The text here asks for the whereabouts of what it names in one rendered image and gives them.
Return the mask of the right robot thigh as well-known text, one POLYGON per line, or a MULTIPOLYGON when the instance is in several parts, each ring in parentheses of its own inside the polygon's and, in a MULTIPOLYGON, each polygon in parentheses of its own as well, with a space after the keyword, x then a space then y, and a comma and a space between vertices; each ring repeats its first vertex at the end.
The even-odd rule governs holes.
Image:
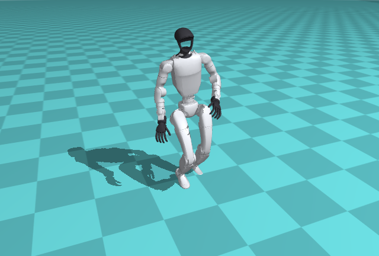
POLYGON ((194 164, 196 162, 196 157, 192 148, 190 131, 187 120, 181 108, 173 111, 169 120, 175 127, 175 133, 181 144, 184 157, 188 160, 188 166, 194 164))

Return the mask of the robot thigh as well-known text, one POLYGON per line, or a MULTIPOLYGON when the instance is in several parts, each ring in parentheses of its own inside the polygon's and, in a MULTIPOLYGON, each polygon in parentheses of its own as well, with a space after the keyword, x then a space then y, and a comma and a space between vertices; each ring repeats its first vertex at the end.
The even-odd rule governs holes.
POLYGON ((181 108, 173 111, 169 120, 175 127, 175 133, 181 144, 184 157, 188 160, 188 166, 194 164, 196 162, 196 157, 192 148, 190 131, 187 120, 181 108))
POLYGON ((211 110, 207 105, 198 105, 198 114, 196 115, 200 118, 198 125, 201 135, 201 144, 197 146, 197 149, 200 155, 208 155, 211 148, 213 122, 210 112, 211 110))

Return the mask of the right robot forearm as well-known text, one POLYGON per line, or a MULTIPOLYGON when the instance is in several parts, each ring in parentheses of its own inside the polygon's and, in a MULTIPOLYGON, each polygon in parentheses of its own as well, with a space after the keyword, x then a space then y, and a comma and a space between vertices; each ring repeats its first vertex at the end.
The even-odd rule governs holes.
POLYGON ((164 120, 164 116, 166 114, 165 111, 165 99, 161 98, 161 90, 159 88, 155 89, 155 94, 154 94, 154 100, 156 103, 156 114, 158 115, 158 121, 159 120, 164 120))

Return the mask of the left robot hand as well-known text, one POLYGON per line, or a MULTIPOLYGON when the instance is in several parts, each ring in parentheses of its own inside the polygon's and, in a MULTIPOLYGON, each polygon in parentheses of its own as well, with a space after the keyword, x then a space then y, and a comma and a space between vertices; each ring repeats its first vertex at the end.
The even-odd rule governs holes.
POLYGON ((211 98, 211 103, 208 105, 208 108, 211 106, 211 105, 213 105, 213 109, 212 109, 212 111, 210 112, 210 114, 215 110, 215 112, 214 112, 214 114, 212 115, 212 117, 214 117, 215 115, 215 117, 214 118, 216 118, 218 115, 218 118, 217 119, 219 119, 220 118, 220 116, 221 116, 221 107, 220 107, 220 101, 219 101, 219 99, 217 99, 217 98, 215 98, 215 96, 212 96, 212 98, 211 98), (217 114, 216 114, 217 113, 217 114))

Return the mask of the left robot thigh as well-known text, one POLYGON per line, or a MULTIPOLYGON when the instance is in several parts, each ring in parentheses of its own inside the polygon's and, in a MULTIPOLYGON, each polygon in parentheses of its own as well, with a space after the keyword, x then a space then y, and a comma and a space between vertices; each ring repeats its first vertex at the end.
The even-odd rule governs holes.
POLYGON ((198 105, 198 114, 196 115, 200 118, 198 125, 201 135, 201 144, 197 146, 197 149, 200 155, 208 155, 211 148, 213 122, 210 112, 211 110, 207 105, 198 105))

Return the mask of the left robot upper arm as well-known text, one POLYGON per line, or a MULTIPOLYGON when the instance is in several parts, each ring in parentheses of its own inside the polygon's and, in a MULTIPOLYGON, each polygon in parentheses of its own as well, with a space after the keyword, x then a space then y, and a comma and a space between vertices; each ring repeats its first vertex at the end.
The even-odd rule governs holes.
POLYGON ((202 63, 204 64, 204 67, 206 68, 207 72, 210 74, 210 82, 213 84, 214 82, 217 82, 217 71, 214 63, 211 60, 211 57, 206 53, 198 53, 201 57, 202 63))

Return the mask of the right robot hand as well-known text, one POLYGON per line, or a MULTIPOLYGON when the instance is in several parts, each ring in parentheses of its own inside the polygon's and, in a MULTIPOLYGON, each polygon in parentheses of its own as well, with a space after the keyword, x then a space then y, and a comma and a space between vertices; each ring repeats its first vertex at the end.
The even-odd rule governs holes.
POLYGON ((165 138, 165 140, 167 142, 166 133, 165 133, 166 131, 168 132, 169 135, 171 135, 170 132, 169 132, 169 130, 168 130, 168 128, 166 127, 166 116, 164 116, 164 120, 159 120, 158 121, 158 126, 156 128, 156 136, 155 136, 155 138, 156 138, 157 142, 158 142, 158 139, 159 139, 160 143, 162 143, 162 142, 165 143, 163 141, 163 135, 164 135, 164 138, 165 138), (160 141, 160 134, 161 134, 162 142, 160 141))

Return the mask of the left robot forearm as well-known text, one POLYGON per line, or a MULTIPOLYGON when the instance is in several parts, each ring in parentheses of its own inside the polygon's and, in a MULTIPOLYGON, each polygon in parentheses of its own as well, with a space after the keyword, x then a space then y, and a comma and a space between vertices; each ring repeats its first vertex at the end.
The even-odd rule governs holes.
POLYGON ((221 89, 221 79, 220 79, 219 74, 217 74, 217 82, 214 82, 212 84, 212 94, 211 94, 211 97, 215 96, 215 98, 217 98, 217 99, 220 100, 220 97, 221 97, 221 95, 220 95, 220 89, 221 89))

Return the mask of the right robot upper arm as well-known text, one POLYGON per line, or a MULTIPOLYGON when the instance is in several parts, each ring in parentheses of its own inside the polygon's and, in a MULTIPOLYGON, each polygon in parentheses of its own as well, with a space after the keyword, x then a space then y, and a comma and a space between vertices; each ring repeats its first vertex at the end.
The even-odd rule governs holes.
POLYGON ((174 62, 172 59, 165 60, 159 65, 159 73, 155 89, 159 88, 161 90, 161 97, 164 97, 166 95, 166 88, 163 86, 167 81, 168 73, 172 72, 173 70, 173 65, 174 62))

